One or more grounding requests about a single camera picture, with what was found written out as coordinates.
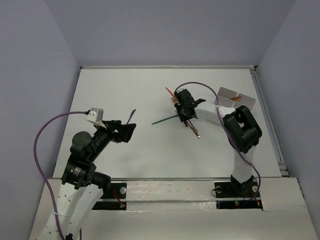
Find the teal plastic knife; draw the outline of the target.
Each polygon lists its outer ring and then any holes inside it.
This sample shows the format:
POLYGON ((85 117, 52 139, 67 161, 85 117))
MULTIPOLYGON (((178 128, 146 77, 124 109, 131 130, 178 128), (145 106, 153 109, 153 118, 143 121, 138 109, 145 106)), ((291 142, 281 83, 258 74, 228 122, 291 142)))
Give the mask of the teal plastic knife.
POLYGON ((173 115, 173 116, 169 116, 169 117, 166 117, 166 118, 157 120, 157 121, 151 123, 151 125, 156 125, 156 124, 159 124, 159 123, 162 123, 162 122, 164 122, 164 121, 167 121, 167 120, 170 120, 170 119, 173 119, 173 118, 177 118, 177 117, 178 117, 178 114, 173 115))

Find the blue plastic knife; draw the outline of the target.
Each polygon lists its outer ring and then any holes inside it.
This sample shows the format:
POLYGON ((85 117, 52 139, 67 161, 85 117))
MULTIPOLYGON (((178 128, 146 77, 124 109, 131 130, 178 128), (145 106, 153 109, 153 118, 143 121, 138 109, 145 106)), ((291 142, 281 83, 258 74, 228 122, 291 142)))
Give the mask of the blue plastic knife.
POLYGON ((128 118, 128 120, 127 120, 126 124, 129 124, 129 123, 130 123, 130 121, 131 121, 132 117, 134 116, 134 114, 135 114, 136 110, 137 110, 137 109, 133 109, 133 110, 132 110, 132 112, 130 113, 130 116, 129 116, 129 118, 128 118))

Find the copper metal spoon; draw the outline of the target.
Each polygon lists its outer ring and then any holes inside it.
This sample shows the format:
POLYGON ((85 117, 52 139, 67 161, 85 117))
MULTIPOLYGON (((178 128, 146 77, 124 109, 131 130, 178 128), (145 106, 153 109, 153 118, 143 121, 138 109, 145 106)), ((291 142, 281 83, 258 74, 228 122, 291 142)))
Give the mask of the copper metal spoon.
POLYGON ((188 125, 190 126, 190 128, 192 129, 192 131, 195 133, 195 134, 198 134, 198 130, 195 128, 195 126, 191 123, 190 120, 187 121, 188 125))

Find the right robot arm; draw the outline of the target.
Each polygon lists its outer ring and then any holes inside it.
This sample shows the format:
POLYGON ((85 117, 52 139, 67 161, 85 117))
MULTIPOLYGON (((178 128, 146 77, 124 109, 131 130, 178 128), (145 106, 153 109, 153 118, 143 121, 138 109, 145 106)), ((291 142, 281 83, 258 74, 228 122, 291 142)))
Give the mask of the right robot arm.
POLYGON ((213 104, 202 98, 195 100, 187 89, 175 91, 172 96, 181 122, 198 119, 223 128, 234 149, 230 190, 235 196, 242 196, 253 182, 253 156, 262 137, 262 130, 251 110, 245 105, 234 108, 213 104))

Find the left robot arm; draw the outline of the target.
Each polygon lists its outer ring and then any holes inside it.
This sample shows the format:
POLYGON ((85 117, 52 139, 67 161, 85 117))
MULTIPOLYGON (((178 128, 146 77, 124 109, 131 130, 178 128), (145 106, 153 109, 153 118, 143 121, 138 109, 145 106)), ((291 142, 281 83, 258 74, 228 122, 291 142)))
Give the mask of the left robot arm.
POLYGON ((136 126, 135 123, 122 124, 120 120, 102 121, 93 135, 81 131, 73 136, 56 207, 39 234, 39 240, 78 238, 98 199, 111 191, 110 176, 97 172, 94 161, 110 142, 128 143, 136 126))

